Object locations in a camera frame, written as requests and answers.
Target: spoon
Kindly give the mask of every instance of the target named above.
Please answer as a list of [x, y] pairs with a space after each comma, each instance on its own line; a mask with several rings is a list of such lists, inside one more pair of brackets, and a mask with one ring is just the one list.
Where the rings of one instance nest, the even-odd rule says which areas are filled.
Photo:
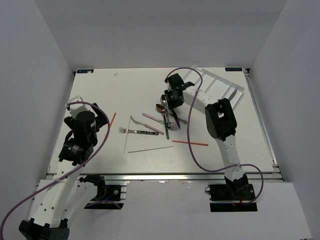
[[[161, 113], [161, 109], [162, 109], [163, 107], [161, 106], [161, 104], [156, 104], [156, 105], [155, 105], [155, 108], [156, 108], [156, 110], [157, 110], [159, 113]], [[186, 120], [183, 120], [183, 119], [181, 119], [181, 118], [178, 118], [178, 120], [179, 120], [180, 123], [182, 123], [182, 124], [184, 124], [184, 125], [188, 123]]]

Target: utensil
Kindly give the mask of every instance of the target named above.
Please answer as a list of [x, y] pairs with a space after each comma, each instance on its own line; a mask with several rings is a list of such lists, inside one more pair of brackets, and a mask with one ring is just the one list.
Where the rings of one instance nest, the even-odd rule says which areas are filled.
[[[145, 116], [145, 117], [147, 117], [148, 119], [152, 119], [152, 120], [154, 120], [154, 121], [156, 121], [156, 122], [158, 122], [158, 123], [161, 123], [161, 124], [163, 124], [163, 125], [165, 124], [164, 121], [162, 121], [162, 120], [160, 120], [160, 119], [158, 119], [158, 118], [155, 118], [154, 116], [151, 116], [151, 115], [149, 115], [149, 114], [142, 113], [142, 115]], [[178, 126], [177, 126], [174, 122], [172, 122], [171, 125], [170, 125], [170, 127], [168, 127], [168, 129], [171, 130], [171, 131], [176, 131], [176, 130], [178, 130]]]
[[[127, 127], [127, 129], [129, 129], [129, 127], [130, 127], [130, 122], [131, 122], [131, 117], [129, 118], [129, 122], [128, 122], [128, 127]], [[125, 136], [125, 142], [124, 142], [123, 154], [125, 154], [125, 151], [126, 151], [127, 140], [128, 140], [128, 132], [126, 133], [126, 136]]]
[[[157, 111], [158, 111], [159, 113], [161, 113], [161, 108], [162, 108], [162, 105], [161, 105], [161, 104], [156, 104], [156, 105], [155, 105], [155, 108], [157, 109]], [[181, 119], [181, 118], [179, 118], [179, 117], [178, 117], [178, 120], [179, 120], [180, 123], [182, 123], [182, 124], [184, 124], [184, 125], [188, 123], [186, 120], [183, 120], [183, 119]]]
[[154, 131], [140, 131], [140, 130], [130, 130], [130, 129], [125, 129], [123, 127], [119, 127], [119, 133], [120, 134], [147, 134], [147, 135], [159, 135], [158, 132]]
[[180, 129], [180, 123], [179, 123], [179, 120], [178, 120], [178, 116], [177, 116], [177, 114], [176, 114], [176, 112], [175, 112], [175, 110], [174, 110], [173, 108], [171, 109], [171, 112], [172, 112], [172, 115], [173, 115], [174, 120], [175, 120], [175, 122], [176, 122], [176, 125], [177, 125], [178, 128]]
[[165, 110], [164, 106], [161, 109], [161, 115], [163, 116], [163, 122], [164, 122], [164, 128], [165, 128], [165, 136], [166, 136], [166, 139], [169, 139], [168, 123], [167, 123], [167, 119], [166, 119], [166, 110]]
[[166, 99], [166, 95], [162, 94], [160, 101], [161, 101], [161, 104], [164, 108], [165, 118], [166, 118], [166, 122], [168, 124], [168, 128], [170, 128], [170, 118], [169, 118], [169, 113], [168, 113], [168, 101]]
[[130, 118], [131, 118], [131, 120], [132, 120], [135, 124], [142, 125], [142, 126], [144, 126], [145, 128], [147, 128], [147, 129], [151, 129], [151, 130], [153, 130], [153, 131], [155, 131], [155, 132], [157, 132], [157, 133], [159, 133], [159, 134], [161, 134], [161, 135], [164, 135], [164, 132], [163, 132], [163, 131], [160, 131], [160, 130], [158, 130], [158, 129], [156, 129], [156, 128], [148, 125], [148, 124], [144, 124], [144, 123], [141, 123], [141, 122], [139, 122], [139, 121], [136, 121], [136, 120], [134, 120], [134, 118], [133, 118], [132, 116], [130, 116]]
[[[188, 143], [187, 141], [175, 141], [175, 140], [172, 140], [172, 142], [181, 143], [181, 144], [187, 144]], [[207, 143], [199, 143], [199, 142], [190, 142], [190, 144], [200, 145], [200, 146], [209, 146], [209, 144], [207, 144]]]
[[228, 99], [229, 99], [229, 101], [231, 101], [234, 97], [235, 97], [235, 95], [237, 94], [237, 89], [235, 89], [232, 93], [231, 93], [231, 95], [228, 97]]
[[114, 122], [114, 120], [115, 120], [115, 117], [116, 117], [116, 112], [114, 113], [114, 115], [113, 115], [113, 117], [112, 117], [112, 120], [111, 120], [111, 123], [110, 123], [110, 127], [112, 126], [112, 123]]
[[164, 146], [164, 147], [151, 148], [151, 149], [146, 149], [146, 150], [128, 151], [128, 154], [140, 153], [140, 152], [151, 151], [151, 150], [158, 150], [158, 149], [167, 149], [167, 148], [173, 148], [173, 147], [174, 147], [174, 146]]

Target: fork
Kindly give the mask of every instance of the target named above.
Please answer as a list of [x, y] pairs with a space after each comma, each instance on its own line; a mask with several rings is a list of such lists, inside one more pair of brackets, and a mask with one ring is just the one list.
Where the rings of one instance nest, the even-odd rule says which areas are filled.
[[141, 122], [139, 122], [139, 121], [136, 121], [136, 120], [134, 120], [134, 118], [133, 118], [132, 116], [130, 116], [130, 118], [132, 119], [132, 121], [133, 121], [135, 124], [142, 125], [142, 126], [144, 126], [145, 128], [147, 128], [147, 129], [151, 129], [151, 130], [153, 130], [153, 131], [155, 131], [155, 132], [157, 132], [157, 133], [159, 133], [159, 134], [161, 134], [161, 135], [164, 135], [164, 132], [163, 132], [163, 131], [160, 131], [160, 130], [158, 130], [158, 129], [156, 129], [156, 128], [148, 125], [148, 124], [144, 124], [144, 123], [141, 123]]
[[159, 135], [158, 132], [155, 131], [140, 131], [140, 130], [130, 130], [123, 127], [119, 127], [120, 134], [147, 134], [147, 135]]

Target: knife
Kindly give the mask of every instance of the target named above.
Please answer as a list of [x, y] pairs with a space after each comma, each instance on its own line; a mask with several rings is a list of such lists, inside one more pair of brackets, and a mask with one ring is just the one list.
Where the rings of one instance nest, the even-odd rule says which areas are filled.
[[231, 100], [232, 99], [234, 99], [234, 97], [235, 97], [235, 95], [237, 94], [237, 89], [235, 89], [234, 91], [233, 91], [233, 93], [231, 93], [231, 95], [228, 97], [228, 99], [229, 99], [229, 101], [231, 102]]

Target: black sticker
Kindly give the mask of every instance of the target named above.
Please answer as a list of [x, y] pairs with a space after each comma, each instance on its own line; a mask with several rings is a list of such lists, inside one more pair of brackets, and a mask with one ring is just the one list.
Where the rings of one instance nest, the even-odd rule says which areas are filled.
[[226, 72], [242, 72], [241, 67], [225, 67]]
[[78, 69], [76, 71], [77, 74], [92, 74], [93, 72], [93, 69]]

